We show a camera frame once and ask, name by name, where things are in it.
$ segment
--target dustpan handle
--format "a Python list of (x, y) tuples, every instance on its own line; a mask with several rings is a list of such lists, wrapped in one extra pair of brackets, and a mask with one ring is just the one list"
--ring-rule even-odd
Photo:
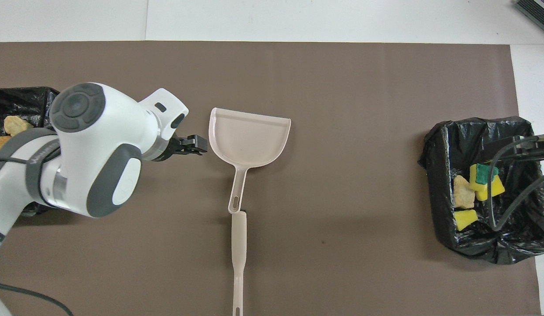
[(240, 211), (242, 202), (242, 192), (244, 190), (244, 180), (246, 179), (246, 171), (248, 169), (237, 169), (235, 171), (235, 179), (233, 180), (233, 188), (231, 190), (231, 198), (229, 198), (229, 213), (235, 214)]

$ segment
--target white panel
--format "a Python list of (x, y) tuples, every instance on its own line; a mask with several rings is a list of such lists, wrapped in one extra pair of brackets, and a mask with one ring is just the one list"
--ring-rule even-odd
[(146, 40), (544, 44), (511, 0), (149, 0)]
[(144, 40), (148, 0), (0, 0), (0, 42)]
[[(544, 45), (512, 45), (519, 116), (529, 120), (536, 134), (544, 132)], [(535, 258), (541, 314), (544, 314), (544, 255)]]

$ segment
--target sponge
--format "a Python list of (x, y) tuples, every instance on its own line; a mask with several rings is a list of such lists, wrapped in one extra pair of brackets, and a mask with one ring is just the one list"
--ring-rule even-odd
[[(486, 190), (486, 185), (484, 185), (483, 187), (483, 190), (475, 191), (475, 197), (479, 201), (486, 201), (488, 198), (488, 191)], [(502, 181), (500, 181), (500, 178), (498, 176), (494, 176), (494, 179), (490, 183), (490, 187), (492, 189), (492, 196), (497, 196), (506, 191), (502, 184)]]
[[(473, 191), (486, 190), (486, 180), (488, 179), (488, 172), (490, 166), (482, 164), (474, 164), (469, 168), (469, 187)], [(498, 168), (492, 169), (492, 178), (498, 175)]]
[(457, 230), (460, 232), (479, 219), (475, 210), (456, 211), (453, 212), (453, 217), (455, 218)]

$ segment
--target brown tabletop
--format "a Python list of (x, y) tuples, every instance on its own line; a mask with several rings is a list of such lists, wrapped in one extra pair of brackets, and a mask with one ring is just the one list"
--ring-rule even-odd
[[(213, 107), (292, 119), (283, 154), (246, 180), (247, 316), (540, 313), (534, 260), (495, 266), (436, 241), (416, 164), (437, 122), (517, 114), (508, 46), (0, 43), (0, 87), (81, 82), (136, 100), (166, 88), (190, 109), (180, 136), (207, 137)], [(230, 315), (234, 169), (211, 151), (143, 166), (106, 218), (20, 219), (0, 282), (77, 316)], [(13, 314), (61, 315), (0, 296)]]

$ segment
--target brush handle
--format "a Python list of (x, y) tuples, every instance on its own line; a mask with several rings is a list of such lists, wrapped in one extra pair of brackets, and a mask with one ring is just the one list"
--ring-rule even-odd
[(244, 180), (248, 169), (235, 167), (235, 179), (233, 180), (233, 188), (231, 190), (231, 198), (229, 198), (229, 213), (235, 214), (240, 211), (242, 202), (242, 192), (244, 191)]
[(231, 216), (231, 256), (235, 282), (233, 288), (233, 316), (242, 316), (242, 277), (246, 264), (246, 213)]

